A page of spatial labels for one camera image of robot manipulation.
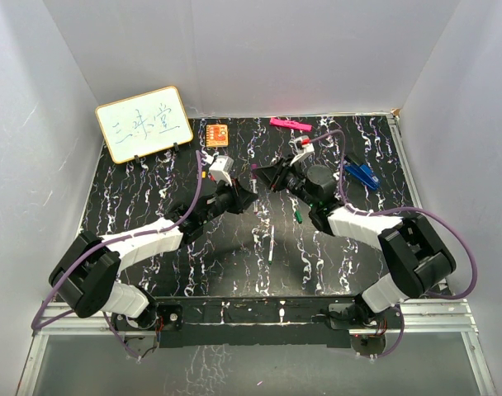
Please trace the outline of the purple pen cap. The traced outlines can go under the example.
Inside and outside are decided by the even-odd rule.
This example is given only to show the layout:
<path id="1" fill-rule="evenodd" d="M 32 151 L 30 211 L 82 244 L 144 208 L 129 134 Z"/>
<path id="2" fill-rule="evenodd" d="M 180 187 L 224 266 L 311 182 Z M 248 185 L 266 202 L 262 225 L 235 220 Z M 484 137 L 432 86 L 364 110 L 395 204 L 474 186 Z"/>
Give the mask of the purple pen cap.
<path id="1" fill-rule="evenodd" d="M 257 165 L 254 163 L 251 164 L 251 177 L 252 177 L 252 180 L 254 180 L 254 181 L 258 180 L 257 175 L 256 175 L 256 169 L 257 169 Z"/>

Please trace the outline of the purple white pen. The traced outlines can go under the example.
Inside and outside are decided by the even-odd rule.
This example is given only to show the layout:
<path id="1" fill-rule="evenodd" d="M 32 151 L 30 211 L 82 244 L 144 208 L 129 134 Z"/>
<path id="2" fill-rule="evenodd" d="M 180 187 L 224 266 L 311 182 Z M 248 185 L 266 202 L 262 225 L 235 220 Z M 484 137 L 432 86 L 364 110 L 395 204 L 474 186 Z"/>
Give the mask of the purple white pen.
<path id="1" fill-rule="evenodd" d="M 256 195 L 255 199 L 253 201 L 253 212 L 255 214 L 257 214 L 258 213 L 258 201 L 257 201 L 257 199 L 258 199 L 258 191 L 257 191 L 257 180 L 256 180 L 255 177 L 251 178 L 251 183 L 252 183 L 252 191 Z"/>

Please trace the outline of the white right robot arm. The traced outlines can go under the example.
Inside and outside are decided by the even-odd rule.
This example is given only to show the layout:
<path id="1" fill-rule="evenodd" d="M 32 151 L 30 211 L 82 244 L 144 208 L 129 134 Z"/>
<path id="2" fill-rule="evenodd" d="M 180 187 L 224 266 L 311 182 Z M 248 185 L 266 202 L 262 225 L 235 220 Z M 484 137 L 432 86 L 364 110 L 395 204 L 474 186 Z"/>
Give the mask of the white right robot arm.
<path id="1" fill-rule="evenodd" d="M 419 298 L 456 269 L 452 254 L 423 214 L 354 214 L 336 197 L 336 180 L 326 166 L 302 171 L 290 159 L 281 158 L 273 165 L 254 168 L 253 175 L 271 191 L 289 191 L 306 203 L 318 231 L 381 251 L 387 274 L 356 295 L 352 305 L 332 313 L 336 320 L 374 327 L 385 310 Z"/>

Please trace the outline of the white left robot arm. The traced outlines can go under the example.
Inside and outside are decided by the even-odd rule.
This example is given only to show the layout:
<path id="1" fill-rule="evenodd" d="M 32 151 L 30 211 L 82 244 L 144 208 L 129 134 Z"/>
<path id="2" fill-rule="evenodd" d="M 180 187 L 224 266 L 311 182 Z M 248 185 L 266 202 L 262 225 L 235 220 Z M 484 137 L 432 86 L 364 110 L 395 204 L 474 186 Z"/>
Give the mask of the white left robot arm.
<path id="1" fill-rule="evenodd" d="M 207 182 L 193 208 L 176 204 L 163 218 L 144 227 L 99 237 L 81 232 L 49 277 L 50 285 L 80 318 L 102 311 L 122 315 L 140 329 L 152 327 L 158 304 L 139 286 L 118 281 L 128 267 L 177 251 L 203 235 L 204 226 L 219 216 L 245 212 L 258 195 L 234 179 Z"/>

